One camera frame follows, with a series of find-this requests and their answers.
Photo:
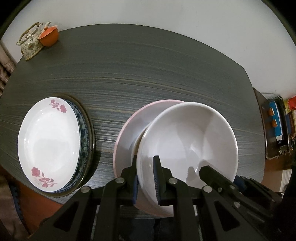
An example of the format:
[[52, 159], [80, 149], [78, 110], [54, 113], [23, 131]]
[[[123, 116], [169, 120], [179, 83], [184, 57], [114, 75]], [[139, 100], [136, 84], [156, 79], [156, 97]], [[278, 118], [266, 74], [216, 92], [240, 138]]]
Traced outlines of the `large pink bowl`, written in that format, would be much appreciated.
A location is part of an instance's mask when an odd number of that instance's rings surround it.
[[130, 116], [121, 128], [113, 151], [114, 176], [119, 177], [124, 168], [132, 164], [132, 149], [145, 128], [164, 110], [182, 103], [181, 100], [163, 99], [151, 102]]

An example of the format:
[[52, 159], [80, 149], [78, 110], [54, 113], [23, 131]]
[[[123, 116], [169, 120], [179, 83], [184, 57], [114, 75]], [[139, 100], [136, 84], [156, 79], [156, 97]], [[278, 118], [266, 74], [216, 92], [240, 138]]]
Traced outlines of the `large blue floral plate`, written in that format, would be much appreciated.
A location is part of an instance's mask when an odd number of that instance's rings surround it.
[[81, 149], [78, 167], [71, 181], [58, 191], [45, 193], [46, 196], [55, 198], [67, 196], [87, 183], [91, 177], [88, 172], [91, 169], [95, 151], [95, 131], [86, 108], [81, 101], [71, 95], [59, 93], [57, 97], [64, 99], [74, 107], [74, 112], [80, 125]]

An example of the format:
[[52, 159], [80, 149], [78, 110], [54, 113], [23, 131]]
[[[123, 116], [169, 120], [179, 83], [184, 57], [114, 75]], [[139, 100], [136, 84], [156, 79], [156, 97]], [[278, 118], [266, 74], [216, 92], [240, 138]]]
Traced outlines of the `orange lidded cup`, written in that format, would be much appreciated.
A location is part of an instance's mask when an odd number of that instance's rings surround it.
[[45, 47], [53, 46], [59, 38], [58, 26], [53, 25], [51, 27], [44, 27], [43, 32], [38, 37], [38, 40]]

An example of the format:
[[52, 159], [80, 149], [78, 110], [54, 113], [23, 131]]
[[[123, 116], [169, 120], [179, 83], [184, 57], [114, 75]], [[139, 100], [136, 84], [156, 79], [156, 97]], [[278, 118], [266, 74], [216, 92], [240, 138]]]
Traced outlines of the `dark side cabinet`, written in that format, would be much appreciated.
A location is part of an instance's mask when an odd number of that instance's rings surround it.
[[[279, 158], [280, 156], [291, 156], [295, 150], [295, 110], [290, 110], [288, 101], [281, 96], [267, 99], [257, 89], [254, 93], [259, 105], [259, 110], [263, 123], [265, 138], [265, 155], [268, 160]], [[268, 114], [269, 102], [275, 101], [280, 113], [283, 140], [277, 141], [274, 136], [274, 129], [271, 125], [271, 117]]]

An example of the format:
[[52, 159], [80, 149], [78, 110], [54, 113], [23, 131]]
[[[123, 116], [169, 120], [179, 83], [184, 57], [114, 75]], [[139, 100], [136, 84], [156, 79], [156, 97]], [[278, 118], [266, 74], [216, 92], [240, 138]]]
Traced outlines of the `beige patterned curtain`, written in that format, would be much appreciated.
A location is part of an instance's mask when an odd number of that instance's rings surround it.
[[2, 96], [4, 88], [6, 87], [8, 80], [15, 69], [14, 62], [8, 56], [2, 45], [0, 46], [0, 62], [0, 95]]

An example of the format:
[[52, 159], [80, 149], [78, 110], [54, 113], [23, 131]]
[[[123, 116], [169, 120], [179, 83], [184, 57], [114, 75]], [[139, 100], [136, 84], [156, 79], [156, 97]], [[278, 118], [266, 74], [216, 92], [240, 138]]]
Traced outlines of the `white plate pink roses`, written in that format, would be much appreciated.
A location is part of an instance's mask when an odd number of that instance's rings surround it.
[[81, 149], [80, 126], [70, 104], [47, 97], [34, 104], [18, 132], [18, 159], [39, 190], [56, 192], [73, 178]]

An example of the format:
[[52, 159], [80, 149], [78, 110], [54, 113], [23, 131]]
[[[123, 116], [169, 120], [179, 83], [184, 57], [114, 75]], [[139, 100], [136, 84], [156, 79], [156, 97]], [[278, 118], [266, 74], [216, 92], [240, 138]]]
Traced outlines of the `floral ceramic teapot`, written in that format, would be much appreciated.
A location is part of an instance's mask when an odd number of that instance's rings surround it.
[[38, 37], [41, 35], [41, 33], [43, 33], [45, 28], [49, 26], [50, 23], [51, 22], [34, 23], [22, 33], [19, 40], [16, 42], [16, 45], [20, 46], [21, 53], [26, 61], [36, 56], [44, 47]]

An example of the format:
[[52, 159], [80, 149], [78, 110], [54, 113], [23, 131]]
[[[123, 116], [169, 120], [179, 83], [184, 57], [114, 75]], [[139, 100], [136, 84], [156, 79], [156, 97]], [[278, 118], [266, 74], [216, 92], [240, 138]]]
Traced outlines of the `blue box on cabinet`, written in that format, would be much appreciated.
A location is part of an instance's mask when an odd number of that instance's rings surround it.
[[271, 117], [271, 125], [274, 129], [274, 136], [277, 141], [283, 140], [283, 131], [280, 119], [280, 113], [275, 101], [269, 102], [268, 114]]

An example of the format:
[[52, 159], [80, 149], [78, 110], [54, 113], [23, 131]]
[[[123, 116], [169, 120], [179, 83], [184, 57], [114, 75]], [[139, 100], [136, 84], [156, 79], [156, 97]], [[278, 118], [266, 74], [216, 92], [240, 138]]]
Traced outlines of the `white bowl pink base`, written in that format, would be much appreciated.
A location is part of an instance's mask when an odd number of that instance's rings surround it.
[[158, 205], [152, 159], [188, 186], [202, 188], [203, 166], [211, 166], [230, 181], [238, 168], [233, 129], [215, 109], [197, 102], [179, 103], [161, 112], [145, 130], [137, 152], [139, 209], [158, 217], [173, 216], [173, 207]]

